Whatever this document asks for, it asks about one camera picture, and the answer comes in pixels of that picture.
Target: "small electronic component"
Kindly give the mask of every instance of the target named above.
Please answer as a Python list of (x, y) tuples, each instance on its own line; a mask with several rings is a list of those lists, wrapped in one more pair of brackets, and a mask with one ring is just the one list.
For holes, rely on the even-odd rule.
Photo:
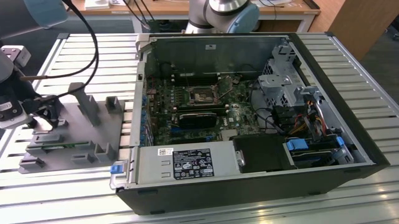
[(228, 141), (232, 136), (238, 135), (238, 130), (236, 129), (227, 129), (227, 130), (222, 130), (220, 133), (222, 133), (223, 141)]
[(199, 129), (215, 127), (218, 115), (215, 113), (190, 113), (179, 116), (179, 127)]

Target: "aluminum workbench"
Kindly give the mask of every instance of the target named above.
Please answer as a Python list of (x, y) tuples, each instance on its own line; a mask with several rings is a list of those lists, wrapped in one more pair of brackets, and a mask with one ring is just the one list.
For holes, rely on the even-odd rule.
[[(330, 193), (262, 203), (137, 216), (109, 189), (109, 167), (20, 174), (19, 161), (32, 137), (24, 127), (8, 130), (0, 141), (0, 223), (392, 223), (399, 221), (399, 106), (335, 37), (299, 34), (324, 73), (380, 147), (391, 167), (354, 180)], [(127, 100), (120, 159), (128, 155), (136, 81), (136, 34), (97, 34), (100, 64), (85, 88), (96, 100)], [(83, 68), (95, 48), (89, 35), (57, 39), (39, 75)], [(314, 80), (303, 72), (311, 84)], [(60, 94), (71, 82), (84, 82), (91, 70), (73, 77), (33, 83), (36, 91)], [(73, 97), (61, 98), (61, 102)]]

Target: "black cable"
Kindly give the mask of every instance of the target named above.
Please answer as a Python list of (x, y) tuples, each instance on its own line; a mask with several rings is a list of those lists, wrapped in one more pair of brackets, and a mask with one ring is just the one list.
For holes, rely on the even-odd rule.
[(268, 121), (264, 117), (262, 117), (262, 115), (258, 113), (258, 110), (260, 109), (266, 109), (266, 110), (270, 110), (270, 108), (258, 108), (256, 110), (254, 109), (254, 105), (252, 105), (252, 94), (254, 94), (254, 87), (255, 87), (255, 84), (256, 84), (258, 79), (255, 80), (254, 84), (252, 84), (252, 87), (251, 87), (251, 93), (250, 93), (250, 105), (251, 105), (251, 109), (255, 111), (255, 114), (256, 116), (264, 120), (275, 129), (276, 131), (282, 134), (282, 135), (287, 135), (287, 133), (283, 131), (283, 129), (271, 121)]
[(274, 9), (275, 9), (275, 8), (284, 8), (284, 6), (275, 6), (275, 4), (274, 4), (270, 0), (267, 0), (267, 1), (268, 1), (270, 4), (272, 4), (274, 6), (270, 6), (270, 5), (264, 4), (262, 0), (259, 0), (259, 1), (260, 1), (262, 5), (264, 5), (266, 7), (272, 7)]
[(145, 10), (148, 11), (148, 14), (150, 14), (150, 16), (151, 16), (151, 19), (155, 20), (152, 14), (151, 14), (151, 12), (150, 12), (150, 10), (148, 10), (148, 8), (147, 8), (147, 5), (145, 5), (144, 0), (141, 0), (141, 3), (143, 3), (143, 5), (144, 5)]
[[(69, 4), (73, 4), (72, 2), (71, 2), (71, 0), (63, 0), (63, 2), (67, 4), (67, 6), (68, 6), (68, 9), (67, 9), (67, 11), (73, 11), (73, 9), (72, 9), (72, 7), (69, 6)], [(69, 76), (73, 76), (73, 75), (76, 75), (76, 74), (79, 74), (79, 73), (81, 73), (83, 71), (85, 71), (91, 66), (92, 66), (92, 64), (95, 63), (95, 60), (96, 60), (96, 57), (95, 57), (95, 55), (93, 55), (93, 59), (91, 60), (91, 62), (88, 63), (88, 65), (83, 68), (83, 69), (80, 69), (79, 71), (75, 71), (75, 72), (72, 72), (72, 73), (68, 73), (68, 74), (64, 74), (64, 75), (57, 75), (57, 76), (32, 76), (32, 77), (21, 77), (20, 78), (20, 80), (23, 80), (23, 81), (32, 81), (32, 80), (40, 80), (40, 79), (53, 79), (53, 78), (65, 78), (65, 77), (69, 77)]]
[(124, 4), (125, 4), (127, 8), (128, 8), (129, 11), (131, 11), (131, 13), (133, 14), (133, 16), (136, 17), (136, 19), (137, 19), (139, 22), (141, 23), (141, 25), (143, 25), (144, 27), (148, 27), (148, 25), (147, 25), (147, 24), (140, 20), (140, 18), (137, 17), (136, 13), (133, 12), (131, 6), (127, 4), (125, 0), (123, 0), (123, 1), (124, 1)]
[(143, 11), (141, 11), (141, 8), (140, 8), (140, 6), (139, 6), (139, 4), (137, 4), (137, 1), (136, 1), (136, 0), (133, 0), (133, 1), (135, 1), (136, 6), (137, 6), (137, 9), (139, 9), (139, 11), (140, 11), (140, 14), (141, 14), (141, 16), (143, 16), (143, 19), (144, 19), (145, 23), (148, 24), (148, 21), (147, 21), (147, 19), (145, 19), (145, 16), (144, 16), (144, 13), (143, 13)]
[(266, 125), (264, 126), (264, 132), (267, 132), (267, 122), (264, 122), (264, 125)]
[(83, 84), (83, 86), (80, 86), (79, 88), (76, 88), (76, 89), (73, 89), (73, 90), (71, 90), (71, 91), (68, 91), (68, 92), (65, 92), (65, 93), (63, 93), (63, 94), (60, 94), (60, 95), (57, 95), (57, 96), (55, 96), (55, 97), (52, 97), (52, 98), (44, 100), (44, 101), (41, 102), (41, 104), (44, 104), (44, 103), (47, 103), (47, 102), (49, 102), (49, 101), (53, 101), (53, 100), (56, 100), (56, 99), (59, 99), (59, 98), (61, 98), (61, 97), (64, 97), (64, 96), (72, 94), (73, 92), (76, 92), (76, 91), (84, 89), (84, 88), (87, 87), (87, 85), (89, 84), (89, 82), (92, 81), (92, 79), (93, 79), (93, 77), (95, 77), (95, 73), (96, 73), (97, 68), (99, 68), (99, 61), (100, 61), (100, 60), (99, 60), (99, 43), (97, 43), (97, 37), (95, 36), (95, 31), (93, 31), (92, 27), (89, 26), (89, 24), (88, 24), (88, 22), (87, 22), (87, 20), (85, 20), (85, 18), (84, 18), (84, 16), (81, 15), (79, 9), (77, 9), (76, 6), (73, 5), (72, 1), (71, 1), (71, 0), (63, 0), (63, 2), (68, 5), (68, 7), (69, 7), (71, 10), (73, 11), (73, 13), (75, 13), (75, 14), (77, 15), (77, 17), (80, 18), (81, 22), (85, 24), (87, 30), (88, 30), (88, 32), (89, 32), (89, 34), (91, 34), (91, 36), (92, 36), (93, 43), (95, 43), (95, 58), (93, 58), (93, 59), (95, 59), (95, 68), (93, 68), (93, 72), (92, 72), (92, 74), (91, 74), (91, 76), (89, 76), (87, 82)]

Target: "white label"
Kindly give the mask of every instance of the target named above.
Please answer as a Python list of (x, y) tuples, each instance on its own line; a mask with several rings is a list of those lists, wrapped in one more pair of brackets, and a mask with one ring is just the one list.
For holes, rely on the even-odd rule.
[(194, 76), (194, 73), (182, 73), (180, 77), (188, 77), (188, 76)]
[(0, 104), (0, 111), (5, 111), (8, 110), (9, 108), (12, 108), (12, 103), (11, 102), (7, 102), (4, 104)]
[(216, 50), (216, 44), (207, 44), (206, 50)]
[(159, 148), (158, 155), (172, 155), (174, 148)]
[(125, 3), (124, 3), (123, 0), (109, 0), (109, 4), (111, 5), (115, 5), (115, 6), (125, 6)]
[(124, 11), (112, 11), (112, 14), (128, 14), (129, 12), (124, 12)]

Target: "cable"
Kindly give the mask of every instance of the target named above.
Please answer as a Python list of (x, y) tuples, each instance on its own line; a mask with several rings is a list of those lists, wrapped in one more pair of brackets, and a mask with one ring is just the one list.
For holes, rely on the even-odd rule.
[(155, 20), (152, 14), (151, 14), (151, 12), (150, 12), (150, 10), (148, 10), (148, 8), (147, 8), (147, 4), (145, 4), (145, 2), (144, 2), (143, 0), (141, 0), (141, 3), (143, 3), (143, 5), (144, 5), (145, 10), (148, 11), (148, 14), (150, 14), (150, 16), (151, 16), (151, 19)]
[[(64, 3), (65, 3), (67, 6), (68, 6), (68, 10), (72, 10), (72, 11), (75, 12), (76, 15), (80, 14), (80, 12), (79, 12), (77, 8), (75, 7), (75, 5), (73, 5), (75, 10), (73, 10), (73, 8), (68, 5), (68, 4), (73, 4), (73, 3), (71, 2), (71, 0), (63, 0), (63, 1), (64, 1)], [(21, 80), (21, 81), (33, 81), (33, 80), (53, 79), (53, 78), (65, 78), (65, 77), (73, 76), (73, 75), (81, 73), (83, 71), (85, 71), (85, 70), (92, 66), (92, 64), (95, 63), (95, 60), (96, 60), (96, 55), (93, 55), (93, 59), (91, 60), (91, 62), (88, 63), (88, 65), (87, 65), (83, 69), (80, 69), (79, 71), (75, 71), (75, 72), (72, 72), (72, 73), (68, 73), (68, 74), (64, 74), (64, 75), (57, 75), (57, 76), (32, 76), (32, 77), (21, 77), (20, 80)]]
[(41, 102), (41, 104), (44, 104), (44, 103), (47, 103), (47, 102), (51, 102), (51, 101), (53, 101), (55, 99), (59, 99), (59, 98), (61, 98), (63, 96), (67, 96), (67, 95), (75, 93), (76, 91), (80, 91), (81, 89), (84, 89), (84, 88), (87, 87), (87, 85), (89, 84), (89, 82), (92, 81), (92, 79), (93, 79), (93, 77), (95, 77), (95, 73), (96, 73), (97, 68), (99, 68), (99, 61), (100, 61), (100, 60), (99, 60), (99, 43), (97, 43), (97, 37), (95, 36), (95, 31), (93, 31), (92, 27), (89, 26), (89, 24), (88, 24), (85, 18), (83, 17), (83, 15), (81, 15), (79, 9), (77, 9), (76, 6), (73, 5), (72, 1), (71, 1), (71, 0), (63, 0), (63, 2), (69, 6), (71, 10), (72, 10), (73, 13), (77, 15), (77, 17), (80, 18), (81, 22), (85, 24), (87, 30), (88, 30), (88, 32), (89, 32), (89, 34), (91, 34), (91, 36), (92, 36), (93, 43), (95, 43), (95, 57), (93, 57), (93, 60), (95, 60), (95, 68), (93, 68), (93, 72), (92, 72), (92, 74), (91, 74), (91, 76), (89, 76), (87, 82), (83, 84), (83, 86), (80, 86), (79, 88), (76, 88), (76, 89), (73, 89), (73, 90), (71, 90), (71, 91), (68, 91), (68, 92), (65, 92), (65, 93), (63, 93), (63, 94), (60, 94), (60, 95), (57, 95), (57, 96), (55, 96), (55, 97), (52, 97), (52, 98), (44, 100), (44, 101)]
[(133, 14), (133, 16), (136, 17), (136, 19), (137, 19), (137, 20), (139, 20), (139, 22), (141, 23), (141, 25), (143, 25), (145, 28), (148, 28), (148, 25), (147, 25), (147, 23), (144, 23), (144, 22), (140, 20), (140, 18), (137, 17), (136, 13), (133, 12), (133, 10), (132, 10), (132, 8), (131, 8), (129, 4), (127, 4), (125, 0), (123, 0), (123, 1), (124, 1), (124, 4), (125, 4), (127, 8), (128, 8), (128, 9), (129, 9), (129, 11), (131, 11), (131, 13)]
[(298, 122), (298, 119), (299, 119), (302, 116), (303, 116), (302, 114), (299, 114), (299, 115), (296, 116), (296, 118), (295, 118), (295, 125), (294, 125), (294, 128), (296, 128), (296, 122)]
[(145, 16), (144, 16), (144, 13), (143, 13), (143, 11), (141, 11), (141, 8), (140, 8), (140, 6), (139, 6), (139, 4), (137, 4), (137, 1), (136, 1), (136, 0), (133, 0), (133, 1), (135, 1), (136, 6), (137, 6), (137, 9), (139, 9), (139, 11), (140, 11), (140, 13), (141, 13), (141, 17), (143, 17), (145, 23), (148, 24), (148, 21), (147, 21), (147, 19), (145, 19)]
[(272, 4), (274, 6), (270, 6), (270, 5), (264, 4), (262, 0), (259, 0), (259, 1), (260, 1), (262, 5), (264, 5), (266, 7), (272, 7), (274, 9), (275, 9), (275, 8), (284, 8), (284, 6), (275, 6), (275, 4), (274, 4), (270, 0), (267, 0), (267, 1), (268, 1), (270, 4)]
[(267, 128), (267, 122), (264, 122), (264, 132), (267, 132), (267, 130), (268, 130), (268, 128)]
[(322, 119), (322, 118), (319, 118), (318, 116), (315, 116), (316, 117), (316, 120), (320, 122), (320, 124), (322, 124), (322, 131), (323, 131), (323, 134), (324, 135), (327, 135), (326, 134), (326, 122), (324, 122), (324, 120)]
[(267, 110), (267, 111), (270, 111), (270, 108), (260, 107), (260, 108), (258, 108), (258, 109), (255, 110), (255, 114), (256, 114), (256, 116), (258, 116), (262, 120), (264, 120), (264, 122), (266, 122), (266, 129), (267, 129), (267, 124), (270, 124), (280, 134), (287, 135), (287, 133), (283, 131), (283, 129), (282, 129), (274, 122), (271, 122), (270, 120), (267, 120), (268, 117), (264, 118), (264, 117), (258, 113), (259, 110)]

